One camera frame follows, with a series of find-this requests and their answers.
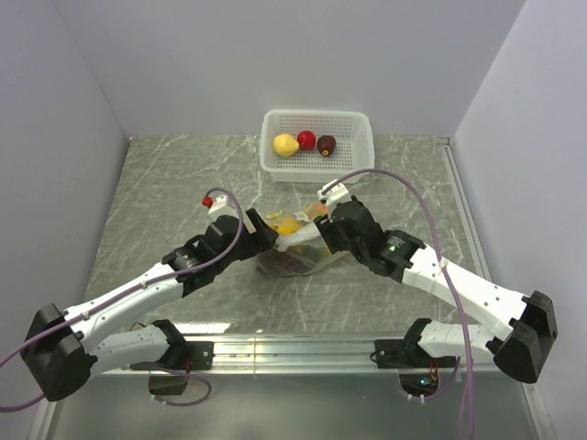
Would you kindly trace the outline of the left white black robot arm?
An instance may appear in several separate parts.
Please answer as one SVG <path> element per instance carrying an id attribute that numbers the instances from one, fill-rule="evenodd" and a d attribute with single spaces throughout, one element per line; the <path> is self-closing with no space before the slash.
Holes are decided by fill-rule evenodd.
<path id="1" fill-rule="evenodd" d="M 270 250 L 278 234 L 255 209 L 249 225 L 235 214 L 220 215 L 202 235 L 172 250 L 146 273 L 89 302 L 36 312 L 22 360 L 50 402 L 78 391 L 90 378 L 133 364 L 185 369 L 189 350 L 183 334 L 167 319 L 121 333 L 127 321 L 175 302 L 212 283 L 231 263 Z"/>

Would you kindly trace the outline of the transparent plastic bag with fruit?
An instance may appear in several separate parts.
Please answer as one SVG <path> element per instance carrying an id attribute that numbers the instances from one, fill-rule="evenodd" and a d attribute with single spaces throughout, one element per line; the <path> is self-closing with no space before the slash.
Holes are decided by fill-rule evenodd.
<path id="1" fill-rule="evenodd" d="M 348 252 L 329 250 L 314 223 L 326 213 L 322 203 L 313 202 L 304 208 L 263 214 L 278 238 L 272 249 L 257 256 L 257 272 L 269 278 L 309 276 L 345 258 Z"/>

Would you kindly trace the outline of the dark purple passion fruit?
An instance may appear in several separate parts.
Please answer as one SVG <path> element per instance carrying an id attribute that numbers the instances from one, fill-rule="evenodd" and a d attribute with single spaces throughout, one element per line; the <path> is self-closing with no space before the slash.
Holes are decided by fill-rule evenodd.
<path id="1" fill-rule="evenodd" d="M 337 146 L 336 139 L 331 135 L 323 135 L 316 142 L 316 150 L 324 157 L 331 156 Z"/>

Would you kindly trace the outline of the white perforated plastic basket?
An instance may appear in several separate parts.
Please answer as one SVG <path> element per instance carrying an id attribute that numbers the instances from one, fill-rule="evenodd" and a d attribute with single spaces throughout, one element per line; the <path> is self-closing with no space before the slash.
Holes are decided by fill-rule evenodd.
<path id="1" fill-rule="evenodd" d="M 281 134 L 297 136 L 311 131 L 320 138 L 331 136 L 336 146 L 326 157 L 316 150 L 279 156 L 273 140 Z M 352 171 L 372 168 L 375 162 L 373 134 L 363 113 L 325 110 L 271 110 L 260 132 L 260 166 L 277 182 L 327 183 Z"/>

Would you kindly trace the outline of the aluminium mounting rail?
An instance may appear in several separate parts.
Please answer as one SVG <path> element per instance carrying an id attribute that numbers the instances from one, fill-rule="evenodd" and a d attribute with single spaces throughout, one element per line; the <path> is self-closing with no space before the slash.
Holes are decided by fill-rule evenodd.
<path id="1" fill-rule="evenodd" d="M 39 406 L 34 439 L 538 439 L 527 386 L 476 363 L 475 414 L 460 407 L 463 364 L 444 391 L 409 399 L 398 371 L 370 361 L 376 339 L 396 335 L 189 335 L 214 343 L 196 374 L 212 394 L 184 408 L 154 401 L 149 377 L 129 368 L 92 379 L 70 398 Z M 172 402 L 202 397 L 191 379 Z"/>

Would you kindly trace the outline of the yellow lemon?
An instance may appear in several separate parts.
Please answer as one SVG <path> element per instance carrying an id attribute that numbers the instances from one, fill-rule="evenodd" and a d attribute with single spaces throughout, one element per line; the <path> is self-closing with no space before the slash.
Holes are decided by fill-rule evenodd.
<path id="1" fill-rule="evenodd" d="M 297 139 L 287 133 L 276 136 L 272 141 L 272 146 L 275 153 L 283 158 L 291 157 L 300 149 Z"/>

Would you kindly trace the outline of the red apple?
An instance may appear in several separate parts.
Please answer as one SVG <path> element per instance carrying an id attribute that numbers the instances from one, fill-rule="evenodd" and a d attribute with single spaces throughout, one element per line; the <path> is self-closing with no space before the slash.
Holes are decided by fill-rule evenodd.
<path id="1" fill-rule="evenodd" d="M 316 135 L 310 130 L 303 130 L 296 138 L 301 150 L 313 150 L 316 147 Z"/>

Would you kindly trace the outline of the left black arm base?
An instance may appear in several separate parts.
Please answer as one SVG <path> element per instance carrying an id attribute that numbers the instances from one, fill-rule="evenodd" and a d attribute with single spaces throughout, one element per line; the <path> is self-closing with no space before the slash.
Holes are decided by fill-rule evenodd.
<path id="1" fill-rule="evenodd" d="M 184 335 L 169 320 L 156 320 L 150 325 L 143 325 L 143 329 L 155 327 L 163 332 L 168 348 L 164 354 L 154 362 L 139 362 L 131 364 L 130 370 L 159 371 L 169 374 L 169 377 L 149 377 L 148 386 L 151 398 L 161 404 L 184 408 L 205 402 L 212 394 L 212 384 L 196 371 L 208 371 L 212 367 L 214 343 L 211 341 L 188 342 Z M 181 396 L 187 391 L 189 379 L 205 385 L 205 393 L 195 401 L 169 401 L 165 396 Z"/>

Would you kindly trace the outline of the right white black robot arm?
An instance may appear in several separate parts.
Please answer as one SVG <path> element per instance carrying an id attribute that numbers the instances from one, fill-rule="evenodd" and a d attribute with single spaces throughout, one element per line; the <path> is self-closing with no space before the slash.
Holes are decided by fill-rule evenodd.
<path id="1" fill-rule="evenodd" d="M 318 199 L 327 212 L 315 220 L 333 253 L 348 251 L 372 273 L 461 307 L 475 320 L 467 329 L 419 318 L 404 337 L 404 355 L 415 366 L 432 358 L 492 361 L 519 382 L 537 382 L 558 336 L 554 303 L 541 291 L 508 290 L 445 259 L 402 230 L 384 230 L 368 208 L 348 194 Z"/>

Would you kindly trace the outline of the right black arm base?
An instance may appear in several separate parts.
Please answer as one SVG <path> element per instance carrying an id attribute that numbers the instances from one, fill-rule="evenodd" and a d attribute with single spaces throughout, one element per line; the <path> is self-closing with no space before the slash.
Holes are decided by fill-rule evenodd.
<path id="1" fill-rule="evenodd" d="M 377 369 L 397 370 L 402 391 L 422 402 L 444 391 L 458 376 L 460 365 L 457 357 L 431 357 L 403 339 L 376 339 L 370 361 Z"/>

